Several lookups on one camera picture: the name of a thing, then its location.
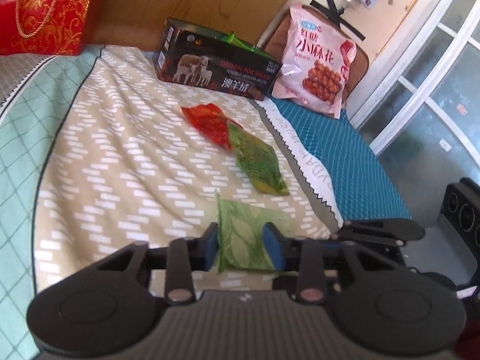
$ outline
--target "bed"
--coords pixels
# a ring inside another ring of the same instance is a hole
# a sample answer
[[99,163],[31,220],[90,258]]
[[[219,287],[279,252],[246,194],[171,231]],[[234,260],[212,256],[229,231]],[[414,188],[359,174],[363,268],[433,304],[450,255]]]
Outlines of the bed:
[[[0,359],[37,349],[25,315],[34,293],[135,240],[199,236],[216,197],[290,214],[299,236],[345,219],[408,218],[345,113],[159,81],[139,49],[0,59]],[[257,192],[234,157],[189,126],[180,106],[214,103],[269,143],[291,192]],[[272,275],[195,273],[196,290],[264,289]],[[162,294],[161,272],[151,291]]]

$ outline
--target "white sticker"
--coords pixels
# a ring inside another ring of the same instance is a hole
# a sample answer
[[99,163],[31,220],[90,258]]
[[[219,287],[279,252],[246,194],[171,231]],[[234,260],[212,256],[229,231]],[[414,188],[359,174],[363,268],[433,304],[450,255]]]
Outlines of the white sticker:
[[452,150],[452,147],[448,144],[448,142],[446,140],[441,139],[439,143],[440,143],[440,146],[443,147],[443,149],[446,152],[449,152],[450,150]]
[[172,37],[172,34],[173,34],[173,28],[170,27],[170,29],[169,29],[169,34],[166,36],[166,40],[168,40],[169,42],[170,42],[170,39],[171,39],[171,37]]
[[476,289],[477,289],[477,286],[474,286],[470,288],[465,288],[461,291],[457,291],[457,298],[458,299],[468,298],[469,296],[472,296],[475,293]]
[[165,54],[161,52],[160,55],[158,56],[158,66],[162,68],[164,62],[165,62]]
[[465,116],[467,114],[467,109],[463,106],[463,104],[459,104],[457,105],[457,110],[460,112],[460,114],[462,114],[463,116]]

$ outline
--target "brown cushion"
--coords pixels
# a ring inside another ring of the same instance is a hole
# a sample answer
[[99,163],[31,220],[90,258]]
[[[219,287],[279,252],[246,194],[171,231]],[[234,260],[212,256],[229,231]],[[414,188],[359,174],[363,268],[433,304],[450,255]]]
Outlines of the brown cushion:
[[[340,32],[346,38],[344,32],[339,30],[335,27],[322,13],[317,11],[315,8],[304,5],[305,9],[308,9],[312,12],[319,20],[323,21],[336,31]],[[290,12],[288,11],[285,14],[285,17],[278,25],[277,29],[274,31],[272,36],[269,40],[265,43],[264,49],[265,51],[270,54],[271,56],[275,57],[276,60],[281,61],[283,57],[283,51],[285,50],[285,46],[287,45],[287,33],[290,28]],[[354,88],[358,85],[360,80],[367,74],[368,67],[370,62],[368,60],[367,54],[358,46],[357,44],[357,55],[353,60],[352,64],[350,65],[350,74],[349,74],[349,82],[346,83],[345,88],[342,93],[343,101],[347,100],[350,93],[354,90]]]

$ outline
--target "grid pattern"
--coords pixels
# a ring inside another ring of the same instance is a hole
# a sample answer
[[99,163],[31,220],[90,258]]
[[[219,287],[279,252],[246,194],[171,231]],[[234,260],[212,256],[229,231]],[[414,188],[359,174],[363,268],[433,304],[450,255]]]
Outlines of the grid pattern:
[[0,104],[45,55],[15,54],[0,57]]
[[37,353],[25,315],[34,295],[35,191],[57,130],[100,48],[59,57],[27,84],[0,126],[0,359]]
[[290,101],[272,99],[305,149],[327,168],[344,219],[410,218],[399,193],[374,153],[350,125]]

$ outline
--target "cardboard box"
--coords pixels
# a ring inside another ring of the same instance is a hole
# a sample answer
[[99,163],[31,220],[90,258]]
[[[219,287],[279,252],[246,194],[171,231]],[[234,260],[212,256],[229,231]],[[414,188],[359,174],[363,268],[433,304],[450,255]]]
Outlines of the cardboard box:
[[265,52],[224,42],[224,37],[206,27],[167,19],[154,54],[158,78],[263,100],[282,64]]

